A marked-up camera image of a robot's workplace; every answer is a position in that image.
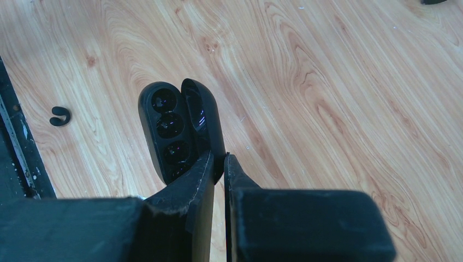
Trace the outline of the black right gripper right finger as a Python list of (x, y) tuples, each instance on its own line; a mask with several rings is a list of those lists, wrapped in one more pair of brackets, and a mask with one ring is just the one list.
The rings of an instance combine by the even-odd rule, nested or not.
[(377, 204), (355, 190), (265, 189), (224, 160), (228, 261), (394, 261)]

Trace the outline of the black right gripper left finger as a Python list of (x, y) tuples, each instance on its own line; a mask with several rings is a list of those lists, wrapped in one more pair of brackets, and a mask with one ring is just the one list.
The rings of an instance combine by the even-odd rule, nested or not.
[(213, 154), (140, 198), (22, 199), (1, 207), (1, 261), (208, 261)]

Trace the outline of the black earbud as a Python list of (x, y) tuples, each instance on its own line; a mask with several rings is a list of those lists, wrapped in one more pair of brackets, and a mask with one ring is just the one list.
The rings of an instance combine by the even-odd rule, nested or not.
[(65, 126), (72, 119), (72, 113), (67, 108), (64, 108), (61, 106), (54, 106), (51, 109), (51, 112), (54, 115), (54, 117), (49, 119), (49, 122), (52, 126), (55, 126), (55, 127)]

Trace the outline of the black earbuds charging case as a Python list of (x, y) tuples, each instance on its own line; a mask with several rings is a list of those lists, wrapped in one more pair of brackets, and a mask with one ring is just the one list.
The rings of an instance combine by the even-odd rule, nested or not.
[(181, 88), (153, 82), (141, 91), (138, 110), (153, 165), (165, 184), (186, 173), (206, 151), (213, 154), (213, 180), (220, 180), (226, 151), (218, 106), (205, 85), (189, 78)]

